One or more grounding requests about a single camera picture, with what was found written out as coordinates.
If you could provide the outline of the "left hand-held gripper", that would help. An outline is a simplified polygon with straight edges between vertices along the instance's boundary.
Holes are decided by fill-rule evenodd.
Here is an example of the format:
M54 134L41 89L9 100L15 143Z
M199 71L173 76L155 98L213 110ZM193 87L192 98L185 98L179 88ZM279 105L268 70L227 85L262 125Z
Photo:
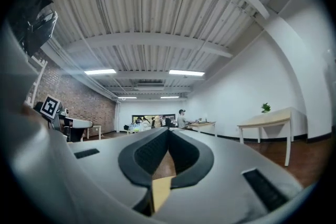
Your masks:
M59 131L66 139L69 139L69 127L75 129L89 129L93 123L87 120L80 120L67 117L68 110L63 108L60 100L48 95L39 113L47 121L48 128Z

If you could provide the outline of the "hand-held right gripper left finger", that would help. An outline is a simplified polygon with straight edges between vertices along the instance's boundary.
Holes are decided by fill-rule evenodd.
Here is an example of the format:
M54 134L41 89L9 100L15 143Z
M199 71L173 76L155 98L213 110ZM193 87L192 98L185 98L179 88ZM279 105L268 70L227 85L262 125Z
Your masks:
M55 223L156 223L149 155L166 128L91 142L66 143L49 133L48 216Z

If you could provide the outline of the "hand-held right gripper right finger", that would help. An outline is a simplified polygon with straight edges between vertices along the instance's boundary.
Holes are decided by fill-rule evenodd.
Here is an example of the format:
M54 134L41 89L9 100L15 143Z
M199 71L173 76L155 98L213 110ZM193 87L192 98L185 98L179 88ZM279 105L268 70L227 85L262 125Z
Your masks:
M243 173L260 171L288 199L302 185L285 169L237 141L194 131L184 135L207 145L214 154L209 173L196 185L173 189L153 216L164 223L244 223L268 214L267 208L249 186Z

